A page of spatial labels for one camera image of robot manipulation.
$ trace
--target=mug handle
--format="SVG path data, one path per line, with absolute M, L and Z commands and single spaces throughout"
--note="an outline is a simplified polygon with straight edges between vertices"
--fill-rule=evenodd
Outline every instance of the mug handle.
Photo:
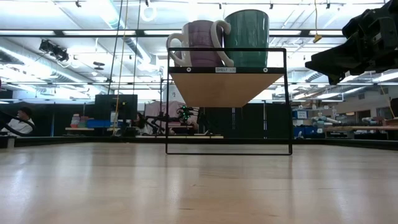
M 213 23 L 213 25 L 211 25 L 211 41 L 213 41 L 213 45 L 215 48 L 221 48 L 221 44 L 218 40 L 218 36 L 217 36 L 217 26 L 221 26 L 224 30 L 224 33 L 226 35 L 229 35 L 229 33 L 231 32 L 231 24 L 222 21 L 222 20 L 218 20 L 216 22 Z M 220 58 L 224 61 L 225 65 L 227 67 L 233 67 L 234 66 L 234 61 L 231 60 L 224 51 L 217 51 L 217 54 L 220 56 Z
M 166 41 L 166 48 L 167 49 L 169 49 L 173 39 L 178 39 L 182 43 L 184 41 L 184 35 L 183 34 L 178 34 L 178 33 L 170 34 L 169 37 L 167 38 L 167 41 Z M 178 58 L 175 53 L 170 52 L 170 56 L 174 60 L 174 62 L 177 63 L 179 66 L 184 66 L 186 64 L 184 59 L 183 58 Z

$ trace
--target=computer monitor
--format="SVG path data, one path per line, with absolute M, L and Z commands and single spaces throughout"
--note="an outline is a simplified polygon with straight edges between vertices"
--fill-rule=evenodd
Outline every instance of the computer monitor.
M 116 111 L 117 95 L 96 95 L 95 96 L 95 119 L 110 120 L 111 113 Z M 137 95 L 119 95 L 118 119 L 137 118 Z

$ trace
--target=purple mug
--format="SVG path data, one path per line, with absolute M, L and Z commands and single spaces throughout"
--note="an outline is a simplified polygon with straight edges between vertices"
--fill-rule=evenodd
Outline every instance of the purple mug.
M 214 32 L 211 30 L 212 25 L 213 22 L 204 20 L 189 22 L 182 27 L 181 34 L 174 33 L 167 38 L 166 47 L 170 47 L 173 39 L 178 39 L 182 47 L 214 48 L 211 40 L 211 33 Z M 222 42 L 222 29 L 218 27 L 215 32 Z M 170 56 L 176 65 L 183 67 L 224 67 L 217 52 L 183 51 L 181 56 L 171 52 Z

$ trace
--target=green mug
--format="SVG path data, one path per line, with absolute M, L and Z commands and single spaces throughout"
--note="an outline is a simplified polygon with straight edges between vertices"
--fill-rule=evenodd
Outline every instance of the green mug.
M 212 25 L 212 34 L 217 26 L 224 30 L 224 47 L 227 48 L 268 48 L 269 18 L 259 10 L 234 12 L 225 21 L 216 21 Z M 221 48 L 217 36 L 211 36 L 213 45 Z M 268 52 L 218 52 L 227 67 L 267 67 Z

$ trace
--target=mug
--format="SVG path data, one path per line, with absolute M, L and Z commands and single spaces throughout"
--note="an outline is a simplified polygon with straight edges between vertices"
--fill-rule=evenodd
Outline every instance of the mug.
M 269 18 L 259 10 L 234 12 L 225 21 L 216 21 L 211 30 L 218 26 L 224 30 L 224 47 L 268 48 Z M 217 36 L 211 36 L 215 47 L 221 47 Z M 267 67 L 268 52 L 218 52 L 227 67 Z
M 173 39 L 178 39 L 182 47 L 214 48 L 212 36 L 219 42 L 222 41 L 223 31 L 220 27 L 211 30 L 211 21 L 193 21 L 182 27 L 181 34 L 171 34 L 166 41 L 169 48 Z M 223 67 L 223 61 L 217 52 L 183 51 L 181 56 L 170 52 L 176 65 L 183 67 Z

